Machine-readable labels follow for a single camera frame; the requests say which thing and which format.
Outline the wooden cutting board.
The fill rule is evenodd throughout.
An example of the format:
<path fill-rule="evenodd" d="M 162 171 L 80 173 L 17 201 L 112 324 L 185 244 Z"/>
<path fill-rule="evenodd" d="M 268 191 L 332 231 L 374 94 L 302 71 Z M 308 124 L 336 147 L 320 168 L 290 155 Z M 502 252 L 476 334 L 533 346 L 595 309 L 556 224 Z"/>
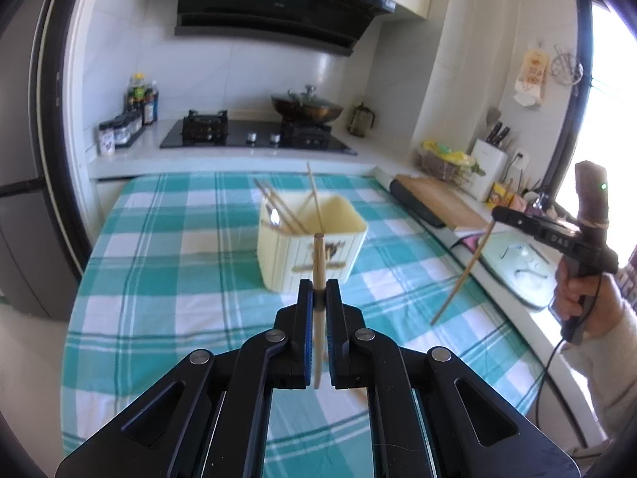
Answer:
<path fill-rule="evenodd" d="M 445 228 L 454 232 L 484 231 L 487 228 L 488 222 L 443 181 L 403 174 L 398 174 L 395 179 L 444 221 Z"/>

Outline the grey refrigerator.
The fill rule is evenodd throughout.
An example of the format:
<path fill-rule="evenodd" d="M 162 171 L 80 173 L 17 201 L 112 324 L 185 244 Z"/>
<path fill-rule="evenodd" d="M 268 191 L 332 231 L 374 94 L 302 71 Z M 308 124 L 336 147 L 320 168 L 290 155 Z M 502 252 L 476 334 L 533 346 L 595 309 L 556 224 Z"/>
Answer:
<path fill-rule="evenodd" d="M 1 295 L 18 312 L 68 321 L 77 269 L 63 240 L 35 125 L 35 62 L 47 0 L 1 9 Z"/>

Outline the purple soap dispenser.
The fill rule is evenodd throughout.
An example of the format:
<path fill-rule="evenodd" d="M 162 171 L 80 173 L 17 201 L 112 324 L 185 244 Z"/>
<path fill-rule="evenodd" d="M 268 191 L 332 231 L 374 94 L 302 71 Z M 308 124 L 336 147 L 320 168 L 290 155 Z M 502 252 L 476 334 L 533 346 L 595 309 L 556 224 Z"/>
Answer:
<path fill-rule="evenodd" d="M 551 208 L 549 202 L 549 195 L 540 191 L 528 191 L 524 195 L 524 200 L 527 203 L 526 213 L 531 216 L 547 217 L 547 210 Z"/>

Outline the wooden chopstick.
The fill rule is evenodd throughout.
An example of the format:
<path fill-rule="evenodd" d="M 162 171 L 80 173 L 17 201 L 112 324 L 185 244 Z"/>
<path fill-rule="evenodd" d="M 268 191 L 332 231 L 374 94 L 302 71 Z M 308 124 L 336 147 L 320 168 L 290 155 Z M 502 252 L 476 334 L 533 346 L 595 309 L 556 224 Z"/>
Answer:
<path fill-rule="evenodd" d="M 309 162 L 307 163 L 307 169 L 308 169 L 308 177 L 311 184 L 312 199 L 315 206 L 315 211 L 317 212 L 317 221 L 318 221 L 318 225 L 320 226 L 320 233 L 325 233 L 323 215 L 322 215 L 322 211 L 320 210 L 319 192 L 317 192 L 317 185 L 315 184 L 314 175 L 313 175 L 312 168 Z"/>
<path fill-rule="evenodd" d="M 430 325 L 431 326 L 434 326 L 437 323 L 437 321 L 440 319 L 440 317 L 447 310 L 447 308 L 448 308 L 449 304 L 452 302 L 453 298 L 455 298 L 455 295 L 460 291 L 460 289 L 463 286 L 464 282 L 470 276 L 470 274 L 471 274 L 471 272 L 473 270 L 473 266 L 476 264 L 476 262 L 478 262 L 478 259 L 481 256 L 482 251 L 484 250 L 484 247 L 486 246 L 486 244 L 488 242 L 488 239 L 490 239 L 490 236 L 491 236 L 495 226 L 496 226 L 496 221 L 493 220 L 493 221 L 491 221 L 489 223 L 488 228 L 485 231 L 484 235 L 479 239 L 479 242 L 478 242 L 477 247 L 476 247 L 476 249 L 474 251 L 474 254 L 473 254 L 472 258 L 470 259 L 469 263 L 465 266 L 465 269 L 464 269 L 463 273 L 458 278 L 458 280 L 455 282 L 455 286 L 453 286 L 452 290 L 450 291 L 450 294 L 447 296 L 446 300 L 444 301 L 444 303 L 442 304 L 440 309 L 432 317 L 432 319 L 430 321 Z"/>
<path fill-rule="evenodd" d="M 279 211 L 279 217 L 281 217 L 281 221 L 287 225 L 289 231 L 302 234 L 309 233 L 308 229 L 302 225 L 300 219 L 293 213 L 293 211 L 287 206 L 273 188 L 267 187 L 258 179 L 254 179 L 254 183 L 270 205 Z"/>
<path fill-rule="evenodd" d="M 320 388 L 325 337 L 326 262 L 323 233 L 315 233 L 313 239 L 313 387 Z"/>
<path fill-rule="evenodd" d="M 294 222 L 295 225 L 297 225 L 297 227 L 299 228 L 299 230 L 302 233 L 305 234 L 309 234 L 310 231 L 308 230 L 308 228 L 305 226 L 305 224 L 300 220 L 300 218 L 293 212 L 293 209 L 291 208 L 291 206 L 289 206 L 285 200 L 282 198 L 282 195 L 279 194 L 279 192 L 276 191 L 276 189 L 274 189 L 271 184 L 268 184 L 268 182 L 266 182 L 264 184 L 264 187 L 266 187 L 266 189 L 270 192 L 272 198 L 274 201 L 278 202 L 279 205 L 282 206 L 283 210 L 285 210 L 285 213 L 287 213 L 287 215 L 289 216 L 289 218 L 291 218 L 291 220 Z"/>

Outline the black range hood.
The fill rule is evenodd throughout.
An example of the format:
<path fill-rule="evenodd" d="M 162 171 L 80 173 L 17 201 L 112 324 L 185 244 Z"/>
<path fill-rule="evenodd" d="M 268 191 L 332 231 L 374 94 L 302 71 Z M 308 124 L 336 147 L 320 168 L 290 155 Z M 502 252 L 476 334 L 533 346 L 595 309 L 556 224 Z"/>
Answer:
<path fill-rule="evenodd" d="M 350 56 L 393 0 L 177 0 L 177 36 L 256 38 Z"/>

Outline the steel spoon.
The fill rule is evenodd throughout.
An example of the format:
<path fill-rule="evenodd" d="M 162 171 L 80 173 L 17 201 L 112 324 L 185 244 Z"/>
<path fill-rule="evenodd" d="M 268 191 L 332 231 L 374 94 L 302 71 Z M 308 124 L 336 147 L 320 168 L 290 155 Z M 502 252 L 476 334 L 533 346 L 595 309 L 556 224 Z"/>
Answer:
<path fill-rule="evenodd" d="M 264 204 L 264 209 L 266 210 L 266 225 L 271 229 L 284 230 L 285 222 L 279 211 L 268 203 Z"/>

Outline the hanging paper bag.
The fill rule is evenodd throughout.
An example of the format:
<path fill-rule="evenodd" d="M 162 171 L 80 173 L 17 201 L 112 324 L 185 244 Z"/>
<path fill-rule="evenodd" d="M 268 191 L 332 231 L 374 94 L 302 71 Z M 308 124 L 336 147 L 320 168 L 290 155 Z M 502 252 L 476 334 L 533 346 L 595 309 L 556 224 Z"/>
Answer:
<path fill-rule="evenodd" d="M 514 83 L 514 100 L 522 107 L 543 104 L 549 54 L 541 49 L 528 50 Z"/>

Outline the cream utensil holder box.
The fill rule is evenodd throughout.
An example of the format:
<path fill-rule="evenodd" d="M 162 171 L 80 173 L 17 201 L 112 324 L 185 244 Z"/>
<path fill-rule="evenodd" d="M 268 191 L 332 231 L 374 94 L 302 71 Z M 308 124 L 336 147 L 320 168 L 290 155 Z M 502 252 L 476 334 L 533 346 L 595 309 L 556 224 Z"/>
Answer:
<path fill-rule="evenodd" d="M 266 225 L 263 199 L 259 208 L 257 260 L 264 287 L 278 294 L 292 294 L 303 278 L 313 274 L 313 239 L 320 233 L 311 191 L 279 191 L 285 202 L 310 231 L 293 233 Z M 368 232 L 367 222 L 353 204 L 335 192 L 318 192 L 325 233 L 326 276 L 344 283 Z"/>

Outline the sauce bottles group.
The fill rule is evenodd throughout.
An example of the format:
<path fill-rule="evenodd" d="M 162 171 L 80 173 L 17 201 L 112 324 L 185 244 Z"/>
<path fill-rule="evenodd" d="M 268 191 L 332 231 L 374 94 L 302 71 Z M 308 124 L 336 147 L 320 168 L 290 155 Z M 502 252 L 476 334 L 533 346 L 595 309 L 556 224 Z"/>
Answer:
<path fill-rule="evenodd" d="M 125 96 L 125 110 L 138 111 L 144 125 L 151 125 L 159 117 L 159 87 L 156 81 L 148 83 L 141 72 L 134 73 Z"/>

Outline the black gas cooktop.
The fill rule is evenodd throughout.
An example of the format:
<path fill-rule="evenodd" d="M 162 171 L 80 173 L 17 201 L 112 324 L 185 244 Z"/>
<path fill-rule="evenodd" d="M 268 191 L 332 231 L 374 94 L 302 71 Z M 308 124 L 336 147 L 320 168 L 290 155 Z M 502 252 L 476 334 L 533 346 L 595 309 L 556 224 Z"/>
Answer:
<path fill-rule="evenodd" d="M 160 143 L 161 149 L 223 147 L 356 155 L 352 148 L 332 135 L 329 125 L 301 125 L 284 120 L 231 120 L 226 110 L 217 114 L 190 110 Z"/>

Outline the white knife block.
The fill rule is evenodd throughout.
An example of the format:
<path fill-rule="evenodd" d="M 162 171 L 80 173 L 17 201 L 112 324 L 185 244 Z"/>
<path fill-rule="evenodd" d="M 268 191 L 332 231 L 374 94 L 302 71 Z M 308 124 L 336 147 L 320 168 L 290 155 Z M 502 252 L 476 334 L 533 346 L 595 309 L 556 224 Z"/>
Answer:
<path fill-rule="evenodd" d="M 464 190 L 478 202 L 485 202 L 492 186 L 500 179 L 508 154 L 497 147 L 493 147 L 485 140 L 478 139 L 474 143 L 471 155 L 482 173 L 473 173 Z"/>

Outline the white spice jar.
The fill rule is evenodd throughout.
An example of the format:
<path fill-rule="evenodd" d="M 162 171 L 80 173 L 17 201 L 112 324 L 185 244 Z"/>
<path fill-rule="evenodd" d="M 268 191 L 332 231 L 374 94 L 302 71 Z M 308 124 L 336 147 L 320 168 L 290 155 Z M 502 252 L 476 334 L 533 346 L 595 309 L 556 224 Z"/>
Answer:
<path fill-rule="evenodd" d="M 114 131 L 111 121 L 98 125 L 98 147 L 102 157 L 109 157 L 115 152 Z"/>

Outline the black wok with lid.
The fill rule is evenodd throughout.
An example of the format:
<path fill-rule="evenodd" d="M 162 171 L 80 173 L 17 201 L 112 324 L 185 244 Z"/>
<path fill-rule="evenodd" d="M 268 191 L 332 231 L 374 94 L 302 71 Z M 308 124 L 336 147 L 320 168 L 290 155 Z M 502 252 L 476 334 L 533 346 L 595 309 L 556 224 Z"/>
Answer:
<path fill-rule="evenodd" d="M 314 85 L 307 85 L 305 91 L 297 93 L 274 93 L 271 104 L 282 120 L 303 125 L 323 125 L 336 121 L 342 114 L 343 106 L 317 96 Z"/>

